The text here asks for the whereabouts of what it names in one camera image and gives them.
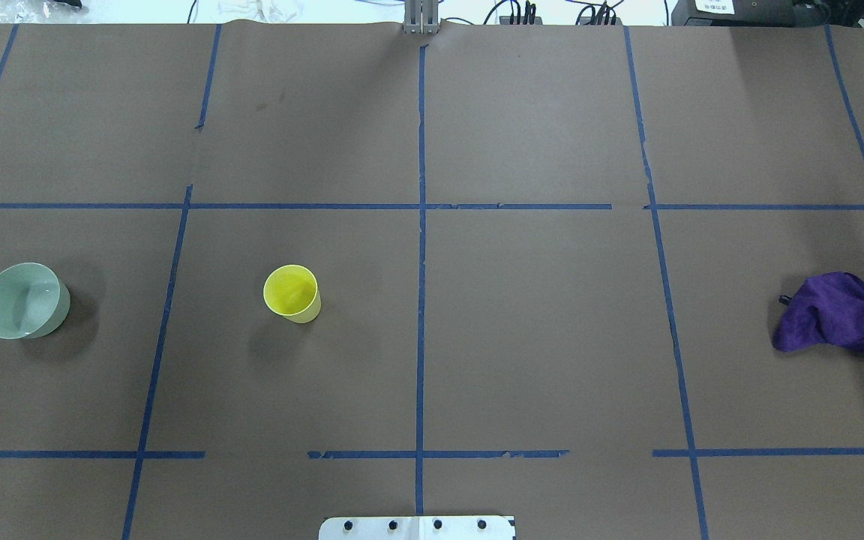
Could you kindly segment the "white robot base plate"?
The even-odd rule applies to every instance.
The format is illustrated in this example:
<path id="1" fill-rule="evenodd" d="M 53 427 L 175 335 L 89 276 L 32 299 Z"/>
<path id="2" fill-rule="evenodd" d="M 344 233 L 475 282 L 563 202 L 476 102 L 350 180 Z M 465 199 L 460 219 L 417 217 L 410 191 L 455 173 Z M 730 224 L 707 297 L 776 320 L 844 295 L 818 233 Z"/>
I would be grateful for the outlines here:
<path id="1" fill-rule="evenodd" d="M 513 517 L 501 515 L 334 517 L 319 539 L 515 539 Z"/>

